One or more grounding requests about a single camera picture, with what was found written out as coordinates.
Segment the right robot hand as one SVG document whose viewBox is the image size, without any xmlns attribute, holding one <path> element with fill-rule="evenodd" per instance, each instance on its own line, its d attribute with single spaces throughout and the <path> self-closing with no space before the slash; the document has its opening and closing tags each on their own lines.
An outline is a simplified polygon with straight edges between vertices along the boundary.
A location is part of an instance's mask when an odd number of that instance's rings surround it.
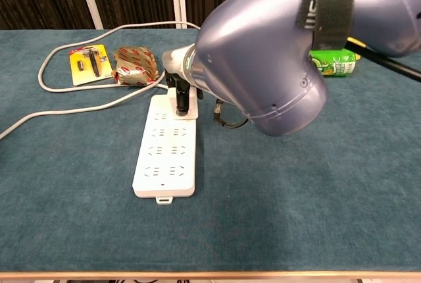
<svg viewBox="0 0 421 283">
<path fill-rule="evenodd" d="M 165 51 L 162 54 L 164 77 L 169 88 L 175 89 L 176 115 L 186 116 L 190 107 L 190 88 L 198 88 L 191 75 L 192 58 L 195 55 L 194 43 L 185 47 Z"/>
</svg>

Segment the white plug adapter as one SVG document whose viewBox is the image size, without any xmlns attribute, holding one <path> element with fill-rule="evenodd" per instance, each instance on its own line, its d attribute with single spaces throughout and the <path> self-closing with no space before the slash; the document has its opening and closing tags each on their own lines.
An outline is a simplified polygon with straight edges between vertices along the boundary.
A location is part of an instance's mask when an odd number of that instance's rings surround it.
<svg viewBox="0 0 421 283">
<path fill-rule="evenodd" d="M 198 118 L 197 91 L 190 87 L 185 93 L 176 88 L 167 91 L 169 111 L 175 120 L 195 120 Z"/>
</svg>

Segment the gold red snack packet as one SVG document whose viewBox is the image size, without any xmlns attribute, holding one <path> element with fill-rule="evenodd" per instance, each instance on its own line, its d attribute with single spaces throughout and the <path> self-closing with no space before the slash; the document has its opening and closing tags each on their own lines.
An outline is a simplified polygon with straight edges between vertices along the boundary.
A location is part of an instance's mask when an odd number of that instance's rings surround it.
<svg viewBox="0 0 421 283">
<path fill-rule="evenodd" d="M 116 67 L 111 74 L 119 85 L 147 86 L 159 78 L 155 56 L 147 47 L 122 46 L 113 57 Z"/>
</svg>

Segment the yellow razor blister pack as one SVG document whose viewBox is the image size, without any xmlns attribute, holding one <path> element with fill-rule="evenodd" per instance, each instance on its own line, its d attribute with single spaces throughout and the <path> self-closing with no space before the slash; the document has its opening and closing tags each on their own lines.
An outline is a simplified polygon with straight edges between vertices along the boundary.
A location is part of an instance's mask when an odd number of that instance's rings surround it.
<svg viewBox="0 0 421 283">
<path fill-rule="evenodd" d="M 103 44 L 88 45 L 68 52 L 74 86 L 111 77 L 112 67 Z"/>
</svg>

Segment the white power strip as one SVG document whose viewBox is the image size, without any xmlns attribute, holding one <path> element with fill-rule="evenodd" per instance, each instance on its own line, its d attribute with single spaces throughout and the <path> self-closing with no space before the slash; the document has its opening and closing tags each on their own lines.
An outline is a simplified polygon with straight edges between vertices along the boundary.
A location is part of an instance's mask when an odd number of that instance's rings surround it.
<svg viewBox="0 0 421 283">
<path fill-rule="evenodd" d="M 166 95 L 151 99 L 132 189 L 137 197 L 171 204 L 195 191 L 195 120 L 175 120 Z"/>
</svg>

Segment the green beverage bottle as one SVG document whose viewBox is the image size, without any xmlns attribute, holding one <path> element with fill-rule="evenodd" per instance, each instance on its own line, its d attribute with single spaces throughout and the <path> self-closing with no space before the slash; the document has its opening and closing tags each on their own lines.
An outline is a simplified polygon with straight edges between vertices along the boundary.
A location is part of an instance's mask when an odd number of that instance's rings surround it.
<svg viewBox="0 0 421 283">
<path fill-rule="evenodd" d="M 346 76 L 351 74 L 357 62 L 357 55 L 347 49 L 310 51 L 310 57 L 323 76 Z"/>
</svg>

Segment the teal table cloth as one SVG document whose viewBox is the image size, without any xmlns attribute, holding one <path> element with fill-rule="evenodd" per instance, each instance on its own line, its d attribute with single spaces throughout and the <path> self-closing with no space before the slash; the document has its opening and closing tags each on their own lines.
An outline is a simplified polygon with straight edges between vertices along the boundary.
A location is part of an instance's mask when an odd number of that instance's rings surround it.
<svg viewBox="0 0 421 283">
<path fill-rule="evenodd" d="M 195 193 L 132 180 L 153 91 L 0 140 L 0 272 L 421 271 L 421 83 L 360 60 L 320 116 L 270 137 L 199 103 Z"/>
</svg>

